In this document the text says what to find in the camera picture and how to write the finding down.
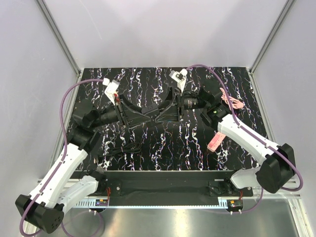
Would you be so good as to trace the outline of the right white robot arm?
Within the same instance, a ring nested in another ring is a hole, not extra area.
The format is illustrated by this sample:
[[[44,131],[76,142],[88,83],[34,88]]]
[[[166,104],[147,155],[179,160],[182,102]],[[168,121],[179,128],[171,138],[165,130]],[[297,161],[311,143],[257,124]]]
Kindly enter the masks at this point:
[[[218,86],[204,85],[199,93],[170,88],[153,120],[179,121],[184,110],[201,109],[200,117],[205,125],[235,141],[259,164],[258,168],[236,171],[224,183],[228,195],[235,196],[245,187],[260,186],[272,194],[283,189],[297,174],[293,148],[287,143],[278,145],[244,124],[232,112],[230,104],[223,103],[223,93],[224,89]]]

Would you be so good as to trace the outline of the pink power strip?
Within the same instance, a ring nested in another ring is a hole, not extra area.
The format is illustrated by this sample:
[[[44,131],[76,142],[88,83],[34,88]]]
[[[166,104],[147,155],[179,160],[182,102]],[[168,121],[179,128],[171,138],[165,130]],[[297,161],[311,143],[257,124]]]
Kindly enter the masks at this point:
[[[221,132],[217,132],[212,138],[212,140],[208,143],[207,149],[210,150],[211,152],[215,152],[217,148],[221,145],[225,137],[226,137],[225,134]]]

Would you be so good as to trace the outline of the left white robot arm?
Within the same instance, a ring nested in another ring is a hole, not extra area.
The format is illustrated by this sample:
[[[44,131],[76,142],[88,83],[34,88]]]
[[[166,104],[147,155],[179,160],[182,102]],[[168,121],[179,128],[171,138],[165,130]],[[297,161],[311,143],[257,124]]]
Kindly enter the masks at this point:
[[[20,195],[15,201],[21,215],[20,233],[25,237],[28,233],[24,231],[24,222],[50,234],[81,199],[90,194],[100,196],[106,191],[107,178],[96,170],[87,172],[75,185],[63,191],[78,165],[97,150],[101,134],[96,128],[117,121],[134,128],[153,119],[148,108],[133,105],[123,97],[103,110],[98,110],[90,100],[82,100],[75,105],[72,118],[76,126],[64,137],[59,158],[28,195]]]

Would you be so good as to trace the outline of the black cube socket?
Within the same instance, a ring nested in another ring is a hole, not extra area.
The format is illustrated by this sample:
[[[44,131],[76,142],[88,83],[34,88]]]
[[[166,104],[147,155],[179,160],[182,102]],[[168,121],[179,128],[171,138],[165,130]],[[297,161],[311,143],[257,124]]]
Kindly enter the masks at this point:
[[[157,105],[151,105],[142,108],[141,113],[145,116],[150,117],[151,119],[155,119],[159,115],[159,109]]]

